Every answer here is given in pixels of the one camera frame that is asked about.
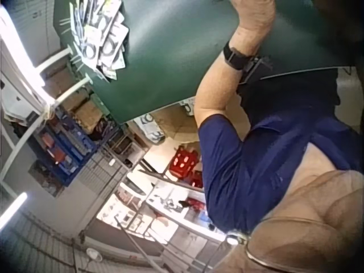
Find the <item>man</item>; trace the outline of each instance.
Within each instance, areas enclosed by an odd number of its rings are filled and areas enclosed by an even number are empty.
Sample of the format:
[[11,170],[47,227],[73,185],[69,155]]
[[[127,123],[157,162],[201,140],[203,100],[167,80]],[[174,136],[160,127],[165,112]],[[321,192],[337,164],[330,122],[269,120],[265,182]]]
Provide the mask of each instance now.
[[[334,116],[337,71],[243,87],[251,130],[241,141],[225,107],[243,76],[237,60],[248,65],[256,54],[275,19],[275,1],[231,2],[239,26],[198,88],[195,118],[209,217],[224,232],[252,234],[254,254],[238,247],[217,271],[265,270],[251,261],[258,256],[263,264],[283,266],[273,266],[278,270],[332,272],[338,257],[356,249],[363,220],[361,142]],[[330,247],[328,238],[341,248]]]

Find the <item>green board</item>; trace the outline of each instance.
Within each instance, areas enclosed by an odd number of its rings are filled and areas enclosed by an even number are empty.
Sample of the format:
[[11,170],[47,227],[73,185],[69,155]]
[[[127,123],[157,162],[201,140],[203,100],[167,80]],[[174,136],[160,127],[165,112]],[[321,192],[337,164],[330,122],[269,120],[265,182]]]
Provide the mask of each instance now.
[[[276,2],[277,19],[260,50],[271,56],[275,75],[348,63],[310,0]],[[229,0],[124,0],[122,13],[130,35],[118,80],[106,83],[81,68],[120,123],[194,96],[238,24]],[[70,31],[61,34],[69,25],[59,26],[68,17],[68,1],[55,0],[54,26],[63,46],[73,45]]]

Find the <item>blue polo shirt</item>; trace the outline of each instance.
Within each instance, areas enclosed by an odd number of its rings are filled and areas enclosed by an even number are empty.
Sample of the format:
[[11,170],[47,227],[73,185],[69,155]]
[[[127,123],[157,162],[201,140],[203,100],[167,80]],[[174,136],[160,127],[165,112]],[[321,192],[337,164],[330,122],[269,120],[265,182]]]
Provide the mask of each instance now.
[[362,172],[360,137],[334,116],[335,103],[305,88],[270,94],[255,100],[266,104],[260,111],[254,100],[243,102],[251,122],[244,141],[223,115],[210,116],[200,126],[206,206],[224,232],[249,233],[277,206],[309,142],[337,169]]

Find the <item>merchandise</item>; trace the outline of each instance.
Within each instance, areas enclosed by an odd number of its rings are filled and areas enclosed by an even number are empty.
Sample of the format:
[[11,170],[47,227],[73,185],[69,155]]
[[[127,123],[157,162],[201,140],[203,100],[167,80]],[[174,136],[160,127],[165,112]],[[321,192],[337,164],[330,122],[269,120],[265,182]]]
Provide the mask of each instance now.
[[69,3],[71,33],[83,64],[107,82],[125,68],[123,52],[129,29],[119,11],[122,0],[80,0]]

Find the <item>watch strap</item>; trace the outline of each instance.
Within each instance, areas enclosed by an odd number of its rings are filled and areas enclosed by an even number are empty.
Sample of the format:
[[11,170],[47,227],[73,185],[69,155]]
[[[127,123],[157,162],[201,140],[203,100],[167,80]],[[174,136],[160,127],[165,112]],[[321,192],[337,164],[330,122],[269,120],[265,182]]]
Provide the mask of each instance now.
[[229,42],[224,46],[223,52],[226,63],[238,71],[243,70],[254,58],[253,56],[246,56],[240,53],[235,48],[230,48]]

